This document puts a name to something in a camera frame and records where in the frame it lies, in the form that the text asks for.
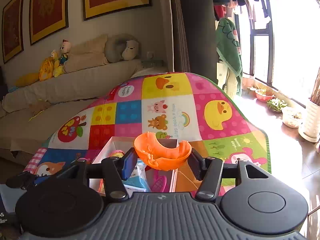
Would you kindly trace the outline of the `yellow cup with pink lid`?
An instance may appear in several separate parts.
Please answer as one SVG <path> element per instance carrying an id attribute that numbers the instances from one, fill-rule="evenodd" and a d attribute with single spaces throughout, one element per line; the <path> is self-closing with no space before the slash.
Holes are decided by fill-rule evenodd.
<path id="1" fill-rule="evenodd" d="M 114 150 L 110 153 L 109 157 L 117 157 L 117 158 L 122 158 L 124 156 L 124 152 L 122 150 Z"/>

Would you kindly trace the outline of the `blue white cotton pad pack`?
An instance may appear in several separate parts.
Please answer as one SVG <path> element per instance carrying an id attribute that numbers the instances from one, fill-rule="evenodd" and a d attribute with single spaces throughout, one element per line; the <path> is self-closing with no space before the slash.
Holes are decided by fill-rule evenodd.
<path id="1" fill-rule="evenodd" d="M 123 184 L 128 190 L 129 194 L 131 194 L 132 192 L 151 191 L 146 178 L 145 168 L 146 164 L 142 160 L 138 159 L 130 178 L 123 181 Z"/>

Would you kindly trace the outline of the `orange plastic toy shell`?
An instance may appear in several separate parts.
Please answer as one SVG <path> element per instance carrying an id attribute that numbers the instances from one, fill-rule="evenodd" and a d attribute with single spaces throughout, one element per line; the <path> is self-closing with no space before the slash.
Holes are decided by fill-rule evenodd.
<path id="1" fill-rule="evenodd" d="M 149 167 L 162 171 L 178 169 L 187 161 L 192 151 L 191 144 L 184 140 L 179 142 L 176 148 L 167 148 L 158 141 L 153 132 L 139 135 L 133 145 L 139 159 Z"/>

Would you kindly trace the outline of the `pink plastic toy utensil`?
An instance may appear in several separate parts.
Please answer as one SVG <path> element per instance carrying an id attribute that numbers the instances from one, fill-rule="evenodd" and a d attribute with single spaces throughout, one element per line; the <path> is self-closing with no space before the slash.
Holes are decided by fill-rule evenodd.
<path id="1" fill-rule="evenodd" d="M 166 176 L 159 176 L 155 179 L 153 185 L 150 187 L 152 192 L 159 193 L 164 192 L 167 186 Z"/>

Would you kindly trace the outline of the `colourful cartoon play mat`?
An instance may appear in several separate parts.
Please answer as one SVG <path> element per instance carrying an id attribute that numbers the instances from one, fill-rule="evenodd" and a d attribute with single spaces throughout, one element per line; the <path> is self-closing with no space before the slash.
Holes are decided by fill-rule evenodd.
<path id="1" fill-rule="evenodd" d="M 271 170 L 268 138 L 212 81 L 193 73 L 135 77 L 65 122 L 25 167 L 38 182 L 72 161 L 99 161 L 105 145 L 152 132 L 188 141 L 204 157 Z"/>

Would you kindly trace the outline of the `beige covered sofa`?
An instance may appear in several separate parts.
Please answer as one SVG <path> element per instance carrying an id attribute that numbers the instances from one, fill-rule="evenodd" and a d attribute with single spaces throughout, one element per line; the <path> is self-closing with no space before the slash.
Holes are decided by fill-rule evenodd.
<path id="1" fill-rule="evenodd" d="M 136 76 L 168 72 L 168 67 L 139 59 L 109 63 L 63 74 L 19 88 L 1 99 L 1 158 L 27 165 L 41 144 L 94 99 Z M 51 106 L 33 116 L 29 104 Z"/>

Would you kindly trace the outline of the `small brown plush toy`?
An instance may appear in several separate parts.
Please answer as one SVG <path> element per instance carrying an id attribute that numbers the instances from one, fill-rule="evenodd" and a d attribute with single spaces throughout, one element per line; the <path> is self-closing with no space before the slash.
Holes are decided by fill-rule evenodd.
<path id="1" fill-rule="evenodd" d="M 51 106 L 50 102 L 48 101 L 43 101 L 43 100 L 38 100 L 35 103 L 29 104 L 29 109 L 32 113 L 33 116 L 38 115 L 42 111 L 45 111 Z"/>

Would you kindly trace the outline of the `yellow banana plush pillow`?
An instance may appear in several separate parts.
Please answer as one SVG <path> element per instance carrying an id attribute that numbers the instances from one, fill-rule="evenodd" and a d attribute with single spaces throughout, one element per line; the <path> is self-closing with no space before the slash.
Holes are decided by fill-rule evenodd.
<path id="1" fill-rule="evenodd" d="M 39 74 L 38 73 L 29 73 L 29 74 L 25 74 L 25 75 L 19 77 L 15 82 L 15 86 L 16 87 L 25 87 L 25 86 L 32 85 L 33 83 L 36 83 L 37 81 L 39 81 Z"/>

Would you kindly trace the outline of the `white ribbed plant pot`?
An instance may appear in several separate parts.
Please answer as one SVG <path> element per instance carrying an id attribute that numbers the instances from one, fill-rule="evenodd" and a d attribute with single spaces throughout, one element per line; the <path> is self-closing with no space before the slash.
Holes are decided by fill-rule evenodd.
<path id="1" fill-rule="evenodd" d="M 298 128 L 299 135 L 309 142 L 318 142 L 319 119 L 320 107 L 309 100 L 306 104 L 306 109 L 302 116 L 302 124 Z"/>

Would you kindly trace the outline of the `yellow orange plush toy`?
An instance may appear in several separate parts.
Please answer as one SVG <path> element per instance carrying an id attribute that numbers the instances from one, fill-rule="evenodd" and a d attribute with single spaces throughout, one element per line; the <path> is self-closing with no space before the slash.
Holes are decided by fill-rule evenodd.
<path id="1" fill-rule="evenodd" d="M 50 54 L 50 57 L 44 59 L 40 66 L 39 71 L 39 80 L 45 81 L 54 76 L 54 72 L 56 68 L 60 65 L 60 61 L 58 58 L 58 53 L 56 50 L 53 50 Z"/>

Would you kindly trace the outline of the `beige folded cushion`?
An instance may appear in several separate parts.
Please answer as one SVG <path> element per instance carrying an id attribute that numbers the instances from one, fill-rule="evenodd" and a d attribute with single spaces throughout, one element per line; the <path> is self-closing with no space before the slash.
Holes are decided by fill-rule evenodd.
<path id="1" fill-rule="evenodd" d="M 107 34 L 103 34 L 84 43 L 72 46 L 68 60 L 64 63 L 65 72 L 77 72 L 108 64 L 104 53 L 107 40 Z"/>

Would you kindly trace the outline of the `green dinosaur towel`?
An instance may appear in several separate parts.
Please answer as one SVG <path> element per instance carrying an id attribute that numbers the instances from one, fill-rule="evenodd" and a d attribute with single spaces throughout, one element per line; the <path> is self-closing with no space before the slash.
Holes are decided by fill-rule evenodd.
<path id="1" fill-rule="evenodd" d="M 223 90 L 232 99 L 242 94 L 242 60 L 240 42 L 235 24 L 228 18 L 220 18 L 216 29 L 216 49 L 220 60 L 227 66 Z"/>

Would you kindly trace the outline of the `grey neck pillow with bear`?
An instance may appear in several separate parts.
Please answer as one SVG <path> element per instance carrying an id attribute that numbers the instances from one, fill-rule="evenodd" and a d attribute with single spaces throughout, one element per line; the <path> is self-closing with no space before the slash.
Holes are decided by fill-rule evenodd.
<path id="1" fill-rule="evenodd" d="M 114 35 L 108 38 L 104 53 L 109 63 L 130 61 L 139 57 L 140 44 L 132 35 Z"/>

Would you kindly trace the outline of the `doll with yellow outfit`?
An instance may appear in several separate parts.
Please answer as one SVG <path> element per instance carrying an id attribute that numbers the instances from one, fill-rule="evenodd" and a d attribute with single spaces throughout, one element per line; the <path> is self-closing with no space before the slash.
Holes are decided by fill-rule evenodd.
<path id="1" fill-rule="evenodd" d="M 71 50 L 71 42 L 68 40 L 63 40 L 61 47 L 60 47 L 60 56 L 53 50 L 51 52 L 51 57 L 54 59 L 54 70 L 53 70 L 53 77 L 58 77 L 62 75 L 64 71 L 65 62 L 68 60 L 68 55 Z"/>

